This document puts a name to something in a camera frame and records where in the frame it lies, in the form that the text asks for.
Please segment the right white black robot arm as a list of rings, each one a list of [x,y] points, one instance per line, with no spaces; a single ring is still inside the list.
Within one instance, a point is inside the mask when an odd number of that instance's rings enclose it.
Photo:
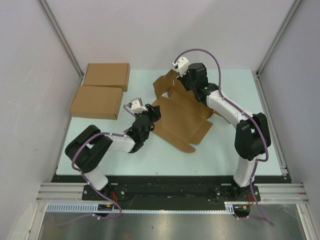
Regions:
[[[220,84],[209,82],[203,63],[189,63],[183,57],[175,64],[175,69],[179,72],[178,80],[187,91],[193,92],[199,103],[216,110],[235,128],[234,147],[239,159],[230,194],[235,200],[242,201],[253,192],[258,162],[269,159],[271,136],[267,117],[262,112],[247,112],[230,100]]]

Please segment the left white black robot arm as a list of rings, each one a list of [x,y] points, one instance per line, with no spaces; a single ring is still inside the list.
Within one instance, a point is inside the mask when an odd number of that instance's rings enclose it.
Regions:
[[[65,155],[71,160],[71,167],[80,172],[85,181],[92,186],[93,194],[100,200],[110,196],[108,178],[99,168],[107,151],[133,154],[148,140],[155,123],[161,119],[160,106],[146,104],[134,108],[135,120],[123,134],[102,132],[97,126],[89,125],[65,148]]]

